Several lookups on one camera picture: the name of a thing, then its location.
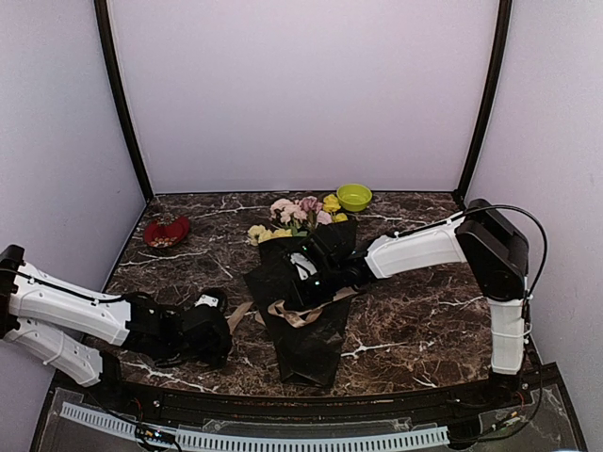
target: marble table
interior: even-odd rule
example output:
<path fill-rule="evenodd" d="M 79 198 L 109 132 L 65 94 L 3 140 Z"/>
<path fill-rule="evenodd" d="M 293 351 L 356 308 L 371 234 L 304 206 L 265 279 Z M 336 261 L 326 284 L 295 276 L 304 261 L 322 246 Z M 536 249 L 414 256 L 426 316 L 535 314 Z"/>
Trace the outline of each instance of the marble table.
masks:
<path fill-rule="evenodd" d="M 230 314 L 251 301 L 242 275 L 259 264 L 247 241 L 254 224 L 269 224 L 269 206 L 307 193 L 165 195 L 148 206 L 107 292 L 144 291 L 160 303 L 191 305 L 201 291 L 219 286 Z M 315 193 L 324 196 L 326 193 Z M 356 215 L 359 240 L 445 218 L 457 211 L 448 193 L 376 193 Z M 190 233 L 172 249 L 145 245 L 146 225 L 172 213 L 190 219 Z M 490 319 L 467 265 L 445 265 L 377 282 L 351 303 L 346 338 L 330 389 L 282 384 L 272 342 L 252 309 L 235 331 L 228 364 L 208 370 L 200 363 L 157 369 L 145 356 L 88 338 L 122 362 L 125 379 L 187 391 L 236 396 L 365 396 L 450 386 L 487 378 Z"/>

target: wall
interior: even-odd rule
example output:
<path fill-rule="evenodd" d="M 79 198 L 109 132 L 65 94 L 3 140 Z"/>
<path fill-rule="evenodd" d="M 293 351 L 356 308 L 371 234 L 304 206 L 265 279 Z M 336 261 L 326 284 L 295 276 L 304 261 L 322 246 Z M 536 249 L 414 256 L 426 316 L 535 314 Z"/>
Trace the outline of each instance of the wall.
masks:
<path fill-rule="evenodd" d="M 144 201 L 106 79 L 93 3 L 3 2 L 0 248 L 100 289 Z M 28 450 L 52 371 L 0 343 L 0 450 Z"/>
<path fill-rule="evenodd" d="M 496 1 L 110 4 L 156 192 L 456 187 Z"/>
<path fill-rule="evenodd" d="M 534 336 L 544 361 L 558 362 L 591 450 L 603 450 L 602 25 L 601 2 L 515 3 L 469 197 L 526 207 L 545 224 Z M 538 259 L 533 229 L 530 243 Z"/>

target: black metal post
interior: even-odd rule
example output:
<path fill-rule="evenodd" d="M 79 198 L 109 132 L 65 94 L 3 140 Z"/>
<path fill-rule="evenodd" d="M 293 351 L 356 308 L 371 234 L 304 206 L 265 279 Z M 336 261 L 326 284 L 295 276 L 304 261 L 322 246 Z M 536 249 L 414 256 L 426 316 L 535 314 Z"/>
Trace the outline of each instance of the black metal post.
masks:
<path fill-rule="evenodd" d="M 132 119 L 130 118 L 130 110 L 125 101 L 125 93 L 123 92 L 122 79 L 120 69 L 115 53 L 115 44 L 113 43 L 113 35 L 111 34 L 111 22 L 109 20 L 108 7 L 106 0 L 94 0 L 94 8 L 96 9 L 96 22 L 98 31 L 101 36 L 101 45 L 103 46 L 103 55 L 105 57 L 106 73 L 113 92 L 113 101 L 117 109 L 120 125 L 122 126 L 123 138 L 130 153 L 130 159 L 134 166 L 134 171 L 139 179 L 140 189 L 146 201 L 150 201 L 154 194 L 149 182 L 149 176 L 144 168 L 142 155 L 140 154 L 139 144 L 136 140 Z"/>
<path fill-rule="evenodd" d="M 492 54 L 490 55 L 490 66 L 486 76 L 486 84 L 481 96 L 480 113 L 475 124 L 469 152 L 464 162 L 463 174 L 459 181 L 459 186 L 452 193 L 454 200 L 464 206 L 464 198 L 467 195 L 467 190 L 471 185 L 471 179 L 475 172 L 475 167 L 478 164 L 480 157 L 481 146 L 490 120 L 492 105 L 497 93 L 498 77 L 500 76 L 500 68 L 502 67 L 502 58 L 505 52 L 505 44 L 507 42 L 507 33 L 509 31 L 509 22 L 511 19 L 511 6 L 513 0 L 500 0 L 498 4 L 497 28 L 494 35 L 494 43 L 492 45 Z"/>

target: white ventilation grille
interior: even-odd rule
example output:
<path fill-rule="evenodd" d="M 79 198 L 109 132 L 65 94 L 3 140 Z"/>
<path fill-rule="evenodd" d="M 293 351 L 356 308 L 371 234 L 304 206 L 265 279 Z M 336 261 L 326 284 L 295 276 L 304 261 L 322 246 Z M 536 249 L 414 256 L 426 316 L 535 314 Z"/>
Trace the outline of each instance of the white ventilation grille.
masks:
<path fill-rule="evenodd" d="M 65 402 L 60 415 L 113 436 L 131 441 L 135 439 L 133 425 L 104 412 Z M 449 444 L 446 427 L 388 435 L 311 440 L 226 436 L 184 428 L 161 429 L 175 434 L 182 449 L 192 452 L 399 452 Z"/>

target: green bowl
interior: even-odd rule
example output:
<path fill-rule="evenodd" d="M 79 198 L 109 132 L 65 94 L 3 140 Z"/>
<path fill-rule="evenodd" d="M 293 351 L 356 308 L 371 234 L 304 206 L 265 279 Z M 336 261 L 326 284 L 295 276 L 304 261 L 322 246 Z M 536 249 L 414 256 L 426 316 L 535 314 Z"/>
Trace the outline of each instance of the green bowl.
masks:
<path fill-rule="evenodd" d="M 360 184 L 347 184 L 337 189 L 337 198 L 348 212 L 360 212 L 367 208 L 373 193 Z"/>

